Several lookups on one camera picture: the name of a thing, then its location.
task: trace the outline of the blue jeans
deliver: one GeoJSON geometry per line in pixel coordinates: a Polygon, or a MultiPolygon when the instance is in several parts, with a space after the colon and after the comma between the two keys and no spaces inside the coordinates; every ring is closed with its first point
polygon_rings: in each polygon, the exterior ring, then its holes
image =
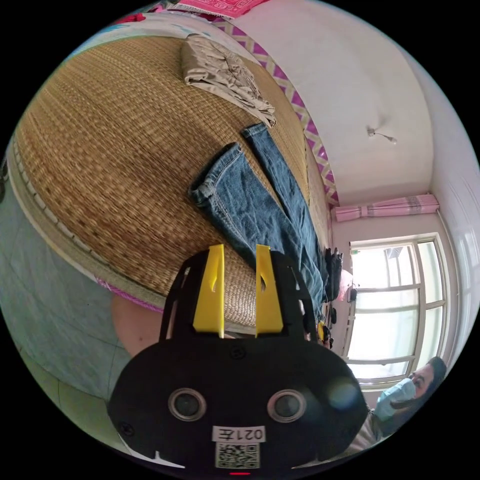
{"type": "Polygon", "coordinates": [[[318,317],[328,274],[309,207],[267,126],[259,123],[241,134],[282,208],[257,178],[238,143],[216,154],[191,184],[188,196],[253,269],[257,244],[296,262],[318,317]]]}

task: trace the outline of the face mask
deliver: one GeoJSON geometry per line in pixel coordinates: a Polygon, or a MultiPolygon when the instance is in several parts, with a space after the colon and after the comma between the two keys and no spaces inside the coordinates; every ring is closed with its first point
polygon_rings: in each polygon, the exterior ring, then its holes
{"type": "Polygon", "coordinates": [[[405,378],[396,385],[382,392],[376,402],[373,414],[382,422],[389,419],[397,411],[392,407],[391,402],[405,402],[415,396],[415,385],[410,378],[405,378]]]}

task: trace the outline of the qr code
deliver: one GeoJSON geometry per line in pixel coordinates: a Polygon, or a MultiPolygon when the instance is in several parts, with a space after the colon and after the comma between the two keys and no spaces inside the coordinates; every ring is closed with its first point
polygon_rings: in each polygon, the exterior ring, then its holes
{"type": "Polygon", "coordinates": [[[260,445],[258,443],[216,444],[216,465],[218,469],[259,469],[260,445]]]}

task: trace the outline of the pink blanket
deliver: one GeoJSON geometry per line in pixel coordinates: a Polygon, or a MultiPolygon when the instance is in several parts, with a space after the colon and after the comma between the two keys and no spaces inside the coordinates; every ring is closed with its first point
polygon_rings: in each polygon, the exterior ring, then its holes
{"type": "Polygon", "coordinates": [[[202,12],[236,19],[269,0],[180,0],[169,10],[202,12]]]}

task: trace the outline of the yellow object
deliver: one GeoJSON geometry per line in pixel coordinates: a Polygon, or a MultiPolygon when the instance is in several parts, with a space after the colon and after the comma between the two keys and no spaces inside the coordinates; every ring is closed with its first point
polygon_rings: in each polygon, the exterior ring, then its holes
{"type": "Polygon", "coordinates": [[[225,257],[224,246],[209,248],[205,272],[196,304],[193,328],[198,333],[215,333],[224,337],[225,257]]]}
{"type": "Polygon", "coordinates": [[[324,327],[326,327],[325,323],[322,322],[322,321],[319,321],[318,322],[318,326],[317,326],[317,331],[318,331],[318,338],[324,342],[325,341],[325,331],[324,331],[324,327]]]}
{"type": "Polygon", "coordinates": [[[256,336],[278,334],[284,323],[280,310],[270,247],[256,246],[256,336]]]}

